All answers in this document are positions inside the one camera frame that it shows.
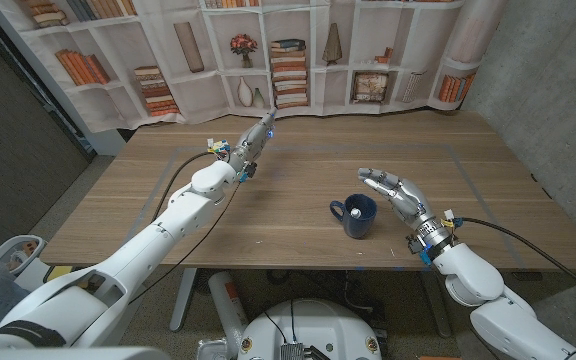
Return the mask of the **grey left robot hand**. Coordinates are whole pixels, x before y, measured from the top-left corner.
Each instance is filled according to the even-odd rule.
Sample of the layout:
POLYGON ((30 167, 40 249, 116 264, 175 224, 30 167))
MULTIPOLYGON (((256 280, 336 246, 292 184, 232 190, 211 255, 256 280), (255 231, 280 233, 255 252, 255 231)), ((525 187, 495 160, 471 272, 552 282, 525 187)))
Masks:
POLYGON ((241 173, 247 165, 259 158, 266 142, 272 137, 276 112, 277 108, 272 107, 259 122, 247 129, 239 138, 227 161, 236 173, 241 173))

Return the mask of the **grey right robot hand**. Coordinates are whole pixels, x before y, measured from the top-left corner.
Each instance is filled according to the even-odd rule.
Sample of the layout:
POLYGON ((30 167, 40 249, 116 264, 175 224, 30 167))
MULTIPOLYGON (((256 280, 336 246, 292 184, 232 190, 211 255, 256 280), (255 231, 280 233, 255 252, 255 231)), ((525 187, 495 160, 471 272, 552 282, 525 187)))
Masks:
POLYGON ((452 246, 453 236, 432 211, 422 191, 410 180, 387 171, 359 168, 358 178, 384 197, 395 215, 409 226, 424 249, 452 246))

